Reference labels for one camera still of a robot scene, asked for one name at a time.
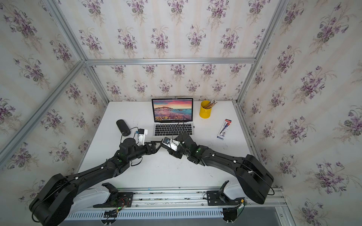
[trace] wall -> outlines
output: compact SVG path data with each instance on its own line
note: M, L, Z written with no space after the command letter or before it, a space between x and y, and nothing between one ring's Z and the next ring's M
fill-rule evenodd
M2 169L0 222L32 222L29 204L53 175L77 171L104 110L88 78L77 75Z
M76 62L42 1L1 1L0 149Z
M112 65L94 71L113 101L156 97L236 99L250 64Z
M360 225L362 2L291 0L243 102L297 225Z
M277 3L62 0L58 5L88 58L122 59L254 57ZM94 70L113 101L236 99L250 66L113 65Z
M1 1L0 148L76 64L43 1ZM0 224L38 225L29 204L55 174L72 174L105 106L84 71L0 171Z

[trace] black cable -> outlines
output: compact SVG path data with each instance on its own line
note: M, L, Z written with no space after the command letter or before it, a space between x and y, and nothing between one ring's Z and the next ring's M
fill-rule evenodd
M137 163L136 165L132 165L132 161L131 161L131 166L137 166L138 164L140 164L143 160L143 156L141 156L141 161L139 163Z

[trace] metal bar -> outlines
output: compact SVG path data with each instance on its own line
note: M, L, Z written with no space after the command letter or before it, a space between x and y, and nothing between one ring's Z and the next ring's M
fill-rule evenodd
M74 52L77 57L77 60L86 60L87 57L84 54L83 49L80 47L73 31L70 29L70 26L67 20L64 17L61 9L55 0L45 0L44 1L50 14L54 18L54 21L58 28L60 29L62 35L69 44L69 48Z
M276 206L275 210L282 226L295 226L293 217L287 206Z
M68 84L79 74L84 65L84 61L79 61L72 70L60 82L59 86L45 99L36 112L30 119L19 129L16 135L9 141L3 150L0 152L0 168L8 162L9 158L16 152L18 146L25 140L28 134L33 131L36 125L40 122L43 115L54 104L54 102L63 94Z
M143 65L143 64L253 64L254 57L233 58L165 58L165 59L88 59L89 65Z
M258 49L258 52L256 53L256 62L255 64L252 66L250 72L248 73L246 79L245 79L245 83L241 88L241 91L239 93L239 96L237 98L237 102L240 104L242 99L244 98L247 89L250 85L250 82L252 80L252 77L254 76L256 70L259 67L259 64L261 62L262 56L264 55L266 48L268 47L270 40L274 34L275 29L278 26L278 23L281 19L281 17L284 14L284 10L287 7L289 0L279 0L279 3L277 5L277 8L273 14L273 17L269 23L269 26L265 32L265 36L263 37L263 40L260 43L260 48Z
M99 95L101 96L103 103L107 106L109 103L108 95L106 93L106 90L102 86L101 82L99 81L98 76L93 71L93 68L91 68L90 66L85 66L84 70L85 70L86 74L88 75L88 78L90 79L91 83L95 86L96 90L98 91Z
M262 161L260 152L258 147L256 146L256 143L254 141L254 137L251 135L249 126L247 125L246 121L245 121L245 116L243 111L241 110L241 107L239 105L234 105L235 111L236 111L236 115L239 119L239 123L241 125L241 129L243 130L245 139L247 141L250 153L255 156L259 162L261 162L261 164L264 165L264 162Z

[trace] black speaker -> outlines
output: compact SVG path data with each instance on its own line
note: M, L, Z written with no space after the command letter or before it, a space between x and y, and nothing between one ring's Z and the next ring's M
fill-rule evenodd
M116 122L118 129L120 130L120 132L122 133L122 135L124 137L128 136L129 134L131 134L130 129L128 128L127 124L125 123L125 121L123 119L120 119Z

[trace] white table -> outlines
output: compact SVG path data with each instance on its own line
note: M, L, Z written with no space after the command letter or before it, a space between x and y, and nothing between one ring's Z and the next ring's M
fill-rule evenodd
M241 125L231 101L219 101L213 107L211 116L202 119L199 116L201 101L194 102L193 123L195 135L192 139L198 145L205 145L214 151L236 157L250 154ZM121 132L116 121L123 119L129 128L148 129L146 141L161 140L153 136L152 103L147 102L110 102L92 140L92 143L81 163L79 172L91 169L111 158L119 149ZM232 120L224 140L217 134L225 119ZM237 181L236 177L214 167L196 165L189 162L186 156L182 159L168 154L161 148L156 154L145 155L141 164L128 168L118 177L107 179L94 185L110 182L117 188L171 188L171 187L220 187L226 180Z

